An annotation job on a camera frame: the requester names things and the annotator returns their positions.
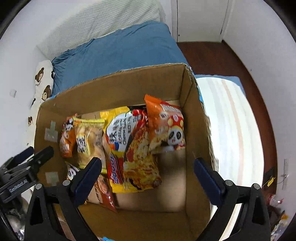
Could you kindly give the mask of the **brown snack packet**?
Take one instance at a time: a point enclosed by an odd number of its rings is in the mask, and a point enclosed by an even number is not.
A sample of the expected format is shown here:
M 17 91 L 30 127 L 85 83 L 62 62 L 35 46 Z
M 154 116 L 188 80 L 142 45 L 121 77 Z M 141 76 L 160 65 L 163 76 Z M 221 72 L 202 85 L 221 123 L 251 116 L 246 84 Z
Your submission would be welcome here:
M 99 175 L 88 195 L 87 201 L 117 212 L 111 186 L 105 175 Z

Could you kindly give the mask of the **blue bed sheet mattress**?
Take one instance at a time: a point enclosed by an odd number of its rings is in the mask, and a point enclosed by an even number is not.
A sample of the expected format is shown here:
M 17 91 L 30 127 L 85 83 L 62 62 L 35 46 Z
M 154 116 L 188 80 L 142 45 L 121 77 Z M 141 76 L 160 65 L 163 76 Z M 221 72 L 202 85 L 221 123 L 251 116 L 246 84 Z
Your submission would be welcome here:
M 52 60 L 52 96 L 98 77 L 144 66 L 184 63 L 166 24 L 147 21 L 92 39 Z

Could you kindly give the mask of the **black floor power socket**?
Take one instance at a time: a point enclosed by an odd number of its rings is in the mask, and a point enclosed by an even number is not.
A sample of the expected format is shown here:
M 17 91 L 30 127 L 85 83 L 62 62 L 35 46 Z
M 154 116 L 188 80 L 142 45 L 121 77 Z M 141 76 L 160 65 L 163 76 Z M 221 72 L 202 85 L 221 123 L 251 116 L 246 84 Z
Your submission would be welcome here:
M 269 188 L 273 184 L 275 179 L 276 179 L 275 167 L 271 167 L 267 172 L 264 173 L 264 176 L 263 176 L 262 187 L 264 188 L 264 190 Z

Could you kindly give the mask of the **white room door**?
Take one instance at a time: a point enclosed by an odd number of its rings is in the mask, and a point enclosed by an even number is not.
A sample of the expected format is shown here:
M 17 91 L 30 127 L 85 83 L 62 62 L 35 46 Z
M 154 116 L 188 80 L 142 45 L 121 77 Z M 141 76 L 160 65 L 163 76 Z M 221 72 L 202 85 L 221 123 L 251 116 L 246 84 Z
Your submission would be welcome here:
M 176 42 L 221 42 L 234 1 L 171 1 Z

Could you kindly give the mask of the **bear print white pillow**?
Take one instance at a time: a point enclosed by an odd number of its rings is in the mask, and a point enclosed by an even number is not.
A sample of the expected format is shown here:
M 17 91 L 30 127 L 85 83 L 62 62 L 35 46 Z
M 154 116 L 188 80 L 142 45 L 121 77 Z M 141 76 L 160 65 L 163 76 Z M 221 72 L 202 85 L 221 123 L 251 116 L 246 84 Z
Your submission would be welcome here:
M 36 124 L 41 104 L 52 96 L 54 80 L 53 65 L 50 60 L 39 62 L 36 68 L 35 93 L 28 116 L 28 128 L 26 143 L 28 147 L 34 147 Z

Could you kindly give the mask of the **grey padded headboard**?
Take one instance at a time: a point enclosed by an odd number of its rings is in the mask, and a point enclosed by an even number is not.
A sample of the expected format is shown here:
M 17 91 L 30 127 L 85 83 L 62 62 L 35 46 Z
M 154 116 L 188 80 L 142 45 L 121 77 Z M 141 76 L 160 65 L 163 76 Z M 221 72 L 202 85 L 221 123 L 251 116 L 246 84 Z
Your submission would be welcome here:
M 92 1 L 60 18 L 37 48 L 50 60 L 68 49 L 146 21 L 165 22 L 159 1 Z

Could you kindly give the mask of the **orange panda snack bag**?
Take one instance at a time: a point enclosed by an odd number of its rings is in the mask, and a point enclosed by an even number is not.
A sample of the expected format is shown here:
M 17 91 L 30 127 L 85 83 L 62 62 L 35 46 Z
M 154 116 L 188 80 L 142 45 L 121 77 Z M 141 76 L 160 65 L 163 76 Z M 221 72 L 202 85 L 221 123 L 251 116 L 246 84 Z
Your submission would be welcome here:
M 184 117 L 181 108 L 145 95 L 149 127 L 149 151 L 153 154 L 184 149 Z
M 74 116 L 67 117 L 63 123 L 61 138 L 59 142 L 60 154 L 63 158 L 71 158 L 73 156 L 73 148 L 76 143 Z

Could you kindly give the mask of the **yellow biscuit snack bag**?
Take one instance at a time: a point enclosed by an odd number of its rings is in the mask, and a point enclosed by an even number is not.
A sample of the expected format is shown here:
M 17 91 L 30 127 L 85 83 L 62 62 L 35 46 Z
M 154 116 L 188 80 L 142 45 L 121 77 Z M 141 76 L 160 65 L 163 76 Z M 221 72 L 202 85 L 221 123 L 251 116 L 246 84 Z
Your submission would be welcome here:
M 105 120 L 74 117 L 73 121 L 79 168 L 84 169 L 92 158 L 97 157 L 102 163 L 102 174 L 107 174 L 106 157 L 102 144 Z

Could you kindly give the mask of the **open cardboard milk box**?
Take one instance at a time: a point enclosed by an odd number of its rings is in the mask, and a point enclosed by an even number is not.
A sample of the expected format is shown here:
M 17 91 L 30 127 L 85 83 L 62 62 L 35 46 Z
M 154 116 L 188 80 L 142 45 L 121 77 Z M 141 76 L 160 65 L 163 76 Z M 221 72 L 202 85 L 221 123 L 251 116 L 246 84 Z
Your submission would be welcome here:
M 90 203 L 79 207 L 93 238 L 196 240 L 210 219 L 210 202 L 194 161 L 214 158 L 209 125 L 195 77 L 185 64 L 125 70 L 70 88 L 43 102 L 35 150 L 74 117 L 76 149 L 69 162 L 84 168 L 102 160 L 115 208 L 99 204 L 103 188 L 92 185 Z

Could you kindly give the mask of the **yellow cheese buldak noodle pack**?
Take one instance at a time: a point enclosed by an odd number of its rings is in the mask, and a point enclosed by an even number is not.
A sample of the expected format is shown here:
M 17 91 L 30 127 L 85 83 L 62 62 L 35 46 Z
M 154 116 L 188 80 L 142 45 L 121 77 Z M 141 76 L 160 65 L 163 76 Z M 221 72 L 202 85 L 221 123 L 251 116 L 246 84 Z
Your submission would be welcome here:
M 156 157 L 149 151 L 145 107 L 127 106 L 100 112 L 105 120 L 102 143 L 113 193 L 136 193 L 159 187 Z

